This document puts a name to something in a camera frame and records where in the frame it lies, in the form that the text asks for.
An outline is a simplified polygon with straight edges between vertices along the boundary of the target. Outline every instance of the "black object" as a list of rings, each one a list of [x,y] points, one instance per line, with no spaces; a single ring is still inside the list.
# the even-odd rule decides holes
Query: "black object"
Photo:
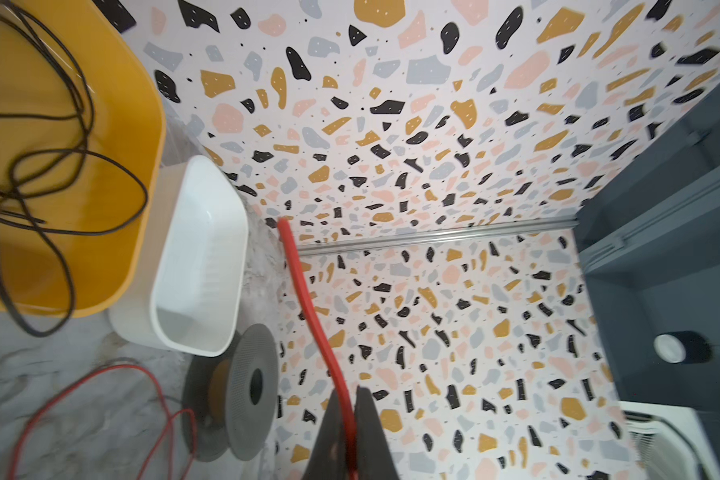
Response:
[[[232,20],[235,21],[235,24],[240,27],[241,30],[247,30],[251,27],[251,18],[248,16],[248,13],[242,7],[232,12],[230,16],[232,17]]]
[[[440,31],[440,39],[443,41],[443,53],[451,53],[459,39],[458,26],[453,22],[445,24]]]
[[[516,7],[512,13],[509,14],[504,23],[499,27],[496,32],[496,46],[499,50],[504,50],[509,43],[509,39],[518,30],[520,25],[523,23],[523,7]]]
[[[134,16],[126,10],[120,0],[94,0],[94,5],[115,27],[117,33],[123,33],[125,30],[136,26]]]
[[[349,43],[354,47],[356,44],[365,40],[366,35],[360,32],[355,25],[349,25]]]
[[[296,80],[307,80],[308,82],[312,80],[312,74],[309,73],[309,69],[296,50],[286,47],[286,56],[288,63],[291,64],[291,73]]]
[[[219,33],[219,22],[216,20],[216,16],[207,10],[203,10],[197,5],[193,5],[186,0],[179,0],[179,10],[181,16],[184,19],[184,24],[191,28],[200,28],[201,25],[206,24],[212,29]]]
[[[371,391],[364,387],[357,389],[355,421],[360,480],[398,480]],[[344,480],[347,477],[345,452],[344,421],[334,390],[302,480]]]
[[[706,363],[712,359],[710,343],[697,332],[684,330],[682,332],[663,333],[662,335],[675,337],[686,349],[686,358],[680,363]]]

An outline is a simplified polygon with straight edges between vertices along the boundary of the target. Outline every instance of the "red cable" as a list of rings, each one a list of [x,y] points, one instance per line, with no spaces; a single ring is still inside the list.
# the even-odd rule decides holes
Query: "red cable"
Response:
[[[333,385],[336,387],[338,403],[342,408],[342,417],[344,418],[344,433],[347,439],[347,469],[349,470],[350,478],[356,478],[357,452],[355,449],[357,426],[355,425],[355,412],[352,409],[352,400],[349,399],[349,390],[347,389],[342,370],[338,366],[338,361],[336,361],[331,346],[328,344],[326,333],[322,331],[322,325],[320,325],[320,320],[318,320],[317,313],[315,313],[315,306],[312,304],[309,288],[307,287],[307,282],[304,280],[302,262],[298,258],[296,242],[293,239],[293,232],[291,232],[288,219],[281,218],[277,223],[277,228],[280,230],[280,240],[286,250],[286,260],[288,260],[288,268],[291,271],[291,278],[293,278],[293,286],[296,288],[298,302],[302,304],[302,310],[304,317],[306,317],[307,325],[309,325],[309,331],[312,332],[312,336],[315,337],[315,342],[320,349],[322,359],[326,361],[328,371],[331,373],[331,378],[333,379]]]
[[[16,479],[16,470],[18,469],[19,460],[21,458],[21,449],[24,447],[24,444],[27,441],[27,438],[29,437],[29,434],[32,432],[32,429],[37,426],[40,419],[48,413],[48,411],[53,408],[58,402],[61,400],[67,398],[69,394],[80,388],[84,383],[88,382],[88,380],[91,380],[103,373],[111,372],[112,370],[122,370],[122,369],[132,369],[132,370],[139,370],[140,372],[143,372],[152,380],[152,383],[155,386],[155,390],[157,390],[157,398],[160,400],[160,406],[163,407],[163,411],[166,414],[166,425],[163,427],[163,431],[160,433],[160,437],[158,437],[157,442],[155,442],[154,447],[150,450],[149,455],[146,456],[146,459],[144,460],[144,464],[142,464],[141,469],[139,470],[139,475],[136,477],[136,480],[140,480],[142,475],[144,474],[144,471],[146,470],[146,466],[149,465],[150,460],[152,459],[152,455],[154,454],[155,450],[157,450],[157,447],[160,445],[160,443],[163,441],[163,438],[165,437],[166,433],[169,434],[170,437],[170,448],[168,450],[168,479],[170,480],[173,477],[173,420],[178,417],[179,415],[182,415],[184,413],[189,414],[190,416],[190,424],[192,425],[192,450],[190,451],[190,459],[186,464],[186,468],[184,469],[184,473],[181,475],[181,480],[183,480],[186,477],[186,474],[190,471],[190,466],[192,466],[192,460],[195,457],[195,451],[197,450],[197,427],[195,424],[195,413],[190,410],[189,408],[183,408],[179,410],[178,412],[171,415],[170,410],[168,409],[168,405],[166,404],[166,399],[163,395],[163,389],[160,388],[160,383],[157,381],[155,376],[150,372],[149,370],[138,366],[138,365],[115,365],[115,366],[108,366],[107,368],[103,368],[101,370],[96,370],[95,372],[91,372],[82,379],[77,380],[72,385],[68,386],[66,389],[62,390],[58,395],[56,395],[54,398],[51,398],[48,403],[46,403],[42,408],[37,410],[32,417],[27,422],[27,425],[24,426],[24,430],[21,431],[21,435],[19,436],[19,440],[16,442],[16,445],[14,446],[14,450],[10,455],[10,467],[8,469],[8,480],[15,480]]]

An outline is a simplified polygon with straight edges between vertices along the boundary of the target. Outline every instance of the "terrazzo pattern wall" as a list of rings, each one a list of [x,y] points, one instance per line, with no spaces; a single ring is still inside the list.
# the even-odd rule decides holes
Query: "terrazzo pattern wall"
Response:
[[[720,0],[95,0],[302,243],[573,214],[720,81]]]
[[[401,478],[645,478],[569,230],[302,260]],[[282,305],[277,468],[298,480],[332,380],[292,286]]]

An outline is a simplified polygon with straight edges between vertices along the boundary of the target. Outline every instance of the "black wire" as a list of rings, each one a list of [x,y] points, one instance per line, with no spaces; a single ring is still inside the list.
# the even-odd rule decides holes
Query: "black wire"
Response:
[[[48,65],[54,70],[58,78],[64,83],[64,86],[66,87],[69,95],[72,105],[74,106],[74,113],[68,114],[68,115],[46,115],[42,113],[16,113],[16,112],[0,112],[0,120],[11,120],[16,118],[21,119],[33,119],[33,120],[46,120],[46,121],[68,121],[68,120],[76,120],[78,125],[80,126],[80,139],[77,140],[77,142],[74,144],[74,146],[70,148],[48,148],[44,150],[31,150],[26,153],[23,153],[19,156],[17,156],[15,159],[12,159],[8,166],[8,179],[10,182],[10,189],[9,190],[1,190],[0,189],[0,216],[12,216],[13,218],[20,219],[22,221],[28,222],[28,224],[21,224],[16,221],[7,220],[5,218],[0,217],[0,224],[11,226],[13,228],[18,228],[22,230],[31,230],[35,233],[37,233],[40,236],[40,239],[45,243],[48,248],[50,248],[51,252],[56,256],[56,258],[59,261],[59,264],[61,266],[61,269],[64,273],[64,280],[67,283],[67,287],[69,289],[69,305],[67,307],[66,313],[64,316],[58,321],[58,323],[53,326],[52,328],[48,330],[36,330],[34,327],[32,327],[22,316],[22,314],[19,312],[19,309],[16,307],[15,303],[13,302],[13,299],[10,296],[10,293],[8,292],[8,289],[5,285],[4,279],[3,279],[3,273],[0,269],[0,301],[5,305],[5,309],[10,315],[10,317],[17,323],[17,325],[26,333],[29,335],[35,336],[35,337],[46,337],[49,335],[52,335],[53,333],[57,332],[62,326],[64,326],[69,318],[72,317],[72,313],[75,310],[76,301],[77,301],[77,293],[74,288],[74,282],[72,280],[72,273],[70,271],[69,265],[67,264],[67,260],[64,258],[64,255],[61,253],[61,251],[58,249],[58,247],[54,244],[54,242],[48,237],[48,234],[59,234],[59,235],[75,235],[75,236],[99,236],[99,235],[106,235],[111,234],[113,232],[117,232],[118,230],[122,230],[126,226],[132,224],[137,218],[139,218],[143,213],[144,209],[147,206],[147,203],[149,201],[149,191],[144,185],[144,182],[142,182],[137,176],[134,175],[133,172],[125,168],[123,165],[119,164],[115,160],[108,158],[105,155],[98,154],[97,152],[93,152],[88,149],[88,143],[89,138],[91,135],[91,131],[94,129],[94,119],[96,115],[96,110],[94,107],[94,101],[92,97],[90,96],[90,90],[88,88],[88,83],[85,79],[85,75],[83,74],[82,69],[77,63],[77,60],[75,60],[72,53],[67,49],[67,47],[62,43],[61,40],[58,39],[58,37],[48,29],[48,27],[43,24],[41,21],[39,21],[35,16],[32,14],[29,14],[27,11],[23,10],[21,7],[14,5],[9,0],[0,0],[0,5],[5,7],[11,14],[13,14],[16,18],[18,18],[20,25],[16,24],[15,22],[11,21],[9,18],[6,18],[5,16],[0,14],[0,23],[5,24],[9,28],[11,28],[14,32],[21,35],[21,37],[24,38],[24,40],[27,41],[28,44],[30,44],[42,57],[44,60],[48,63]],[[38,32],[35,31],[34,27],[32,26],[34,24],[35,26],[39,27],[43,32],[45,32],[48,37],[52,40],[51,44],[55,44],[61,51],[64,52],[64,54],[67,56],[67,59],[70,61],[74,68],[74,72],[77,74],[77,76],[80,78],[79,82],[82,83],[82,89],[84,93],[81,93],[80,90],[77,87],[77,84],[72,79],[71,76],[67,73],[64,66],[61,65],[58,60],[55,57],[55,53],[49,50],[48,46],[46,45],[46,42],[40,38],[38,35]],[[22,178],[17,177],[17,168],[19,165],[26,161],[29,158],[36,157],[39,155],[48,155],[48,154],[55,154],[54,158],[48,162],[47,164],[41,166],[35,171],[30,172],[26,176]],[[80,231],[80,230],[63,230],[63,229],[57,229],[57,228],[50,228],[47,226],[41,226],[42,224],[46,224],[47,222],[45,220],[39,219],[36,216],[33,216],[30,212],[30,206],[28,205],[28,200],[31,200],[33,198],[38,197],[44,197],[46,195],[56,194],[58,192],[64,191],[67,188],[71,187],[77,179],[80,177],[80,174],[86,165],[86,160],[88,157],[97,158],[100,160],[104,160],[110,165],[115,166],[119,170],[123,171],[126,175],[128,175],[131,179],[133,179],[141,188],[142,193],[144,194],[144,202],[142,205],[138,208],[138,210],[131,215],[127,220],[125,220],[123,223],[118,224],[116,226],[113,226],[111,228],[107,228],[105,230],[98,230],[98,231]],[[42,178],[47,173],[53,171],[58,167],[60,164],[62,164],[65,160],[73,158],[76,160],[76,164],[74,166],[74,171],[71,176],[69,176],[66,180],[62,181],[60,184],[56,185],[55,187],[49,187],[44,190],[38,190],[31,193],[26,193],[22,191],[22,187],[25,185],[31,183],[32,181]],[[21,213],[18,212],[12,212],[9,210],[6,210],[3,207],[3,204],[9,201],[16,201],[19,203],[19,206],[21,208]]]

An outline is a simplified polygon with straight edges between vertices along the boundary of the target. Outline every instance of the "white bin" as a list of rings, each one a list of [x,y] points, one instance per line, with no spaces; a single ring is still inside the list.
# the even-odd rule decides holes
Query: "white bin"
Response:
[[[237,324],[248,218],[224,174],[201,155],[160,169],[134,281],[110,308],[125,340],[217,356]]]

